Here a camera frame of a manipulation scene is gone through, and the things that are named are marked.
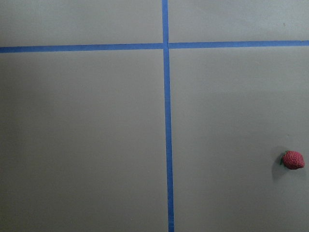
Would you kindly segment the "red strawberry on table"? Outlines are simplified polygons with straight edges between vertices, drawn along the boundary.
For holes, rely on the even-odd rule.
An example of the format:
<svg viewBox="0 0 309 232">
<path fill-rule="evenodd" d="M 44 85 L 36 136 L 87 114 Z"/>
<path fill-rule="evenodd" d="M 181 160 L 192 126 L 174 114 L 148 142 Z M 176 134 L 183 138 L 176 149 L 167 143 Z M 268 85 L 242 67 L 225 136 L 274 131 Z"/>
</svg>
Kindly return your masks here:
<svg viewBox="0 0 309 232">
<path fill-rule="evenodd" d="M 290 170 L 297 170 L 305 167 L 305 161 L 300 152 L 287 150 L 281 157 L 281 165 Z"/>
</svg>

